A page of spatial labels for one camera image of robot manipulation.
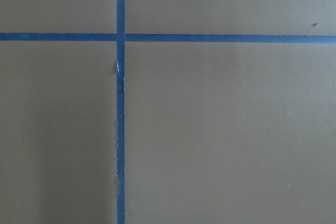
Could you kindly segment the brown paper table cover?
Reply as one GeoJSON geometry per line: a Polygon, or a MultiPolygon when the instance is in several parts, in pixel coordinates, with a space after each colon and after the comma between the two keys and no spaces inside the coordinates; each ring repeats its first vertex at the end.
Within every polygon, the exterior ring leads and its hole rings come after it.
{"type": "MultiPolygon", "coordinates": [[[[335,0],[125,0],[133,34],[335,34],[335,0]]],[[[117,44],[1,42],[1,223],[116,222],[117,44]]],[[[125,44],[126,223],[335,223],[335,45],[125,44]]]]}

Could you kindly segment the vertical blue tape line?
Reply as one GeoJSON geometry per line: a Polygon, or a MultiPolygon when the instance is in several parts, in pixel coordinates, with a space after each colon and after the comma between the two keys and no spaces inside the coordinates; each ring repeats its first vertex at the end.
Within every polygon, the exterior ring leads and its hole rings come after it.
{"type": "Polygon", "coordinates": [[[117,223],[125,223],[125,0],[117,0],[117,223]]]}

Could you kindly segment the horizontal blue tape line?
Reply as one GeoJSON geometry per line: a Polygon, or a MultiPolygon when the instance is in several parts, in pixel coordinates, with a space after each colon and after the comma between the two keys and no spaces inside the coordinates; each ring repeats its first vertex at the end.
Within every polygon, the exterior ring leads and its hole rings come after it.
{"type": "Polygon", "coordinates": [[[117,34],[105,33],[1,33],[1,41],[108,41],[126,42],[245,42],[335,44],[335,36],[317,35],[211,35],[211,34],[117,34]]]}

